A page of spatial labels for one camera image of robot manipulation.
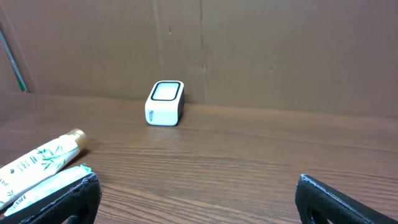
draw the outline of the wooden table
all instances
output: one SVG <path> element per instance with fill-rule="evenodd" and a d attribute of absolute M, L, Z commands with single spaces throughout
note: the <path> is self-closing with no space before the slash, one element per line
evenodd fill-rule
<path fill-rule="evenodd" d="M 398 219 L 398 119 L 186 105 L 147 125 L 144 102 L 0 95 L 0 164 L 80 128 L 103 198 L 96 223 L 298 223 L 306 173 Z"/>

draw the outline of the green and white package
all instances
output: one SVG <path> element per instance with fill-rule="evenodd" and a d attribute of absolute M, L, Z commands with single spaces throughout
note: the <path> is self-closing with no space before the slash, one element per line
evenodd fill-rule
<path fill-rule="evenodd" d="M 7 209 L 4 216 L 12 215 L 91 173 L 91 169 L 84 165 L 75 166 L 59 172 L 19 197 L 19 199 Z"/>

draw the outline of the gold cap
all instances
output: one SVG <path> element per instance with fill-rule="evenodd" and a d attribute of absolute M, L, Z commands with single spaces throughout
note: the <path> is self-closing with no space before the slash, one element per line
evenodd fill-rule
<path fill-rule="evenodd" d="M 75 140 L 76 144 L 79 146 L 79 150 L 83 150 L 87 147 L 88 137 L 82 130 L 75 128 L 67 135 L 71 136 L 73 140 Z"/>

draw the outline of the small white device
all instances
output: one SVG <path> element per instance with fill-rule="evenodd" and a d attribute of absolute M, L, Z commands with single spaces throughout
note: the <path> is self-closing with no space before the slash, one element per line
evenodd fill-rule
<path fill-rule="evenodd" d="M 184 109 L 184 83 L 164 80 L 157 82 L 145 103 L 148 124 L 175 126 Z"/>

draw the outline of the black textured object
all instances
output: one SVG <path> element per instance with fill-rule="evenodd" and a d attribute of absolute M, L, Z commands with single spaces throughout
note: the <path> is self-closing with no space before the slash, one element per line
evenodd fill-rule
<path fill-rule="evenodd" d="M 96 174 L 39 200 L 31 206 L 0 220 L 0 224 L 92 224 L 101 201 L 101 187 Z"/>
<path fill-rule="evenodd" d="M 327 224 L 328 220 L 332 223 L 398 224 L 306 174 L 298 180 L 295 202 L 304 224 Z"/>

